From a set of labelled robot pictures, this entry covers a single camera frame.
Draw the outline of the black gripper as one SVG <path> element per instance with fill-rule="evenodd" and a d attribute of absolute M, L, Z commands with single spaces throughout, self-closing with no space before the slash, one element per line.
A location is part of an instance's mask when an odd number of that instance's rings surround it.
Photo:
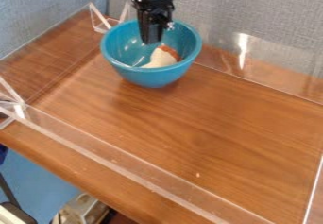
<path fill-rule="evenodd" d="M 132 0 L 137 11 L 141 41 L 161 41 L 162 31 L 173 28 L 173 0 Z"/>

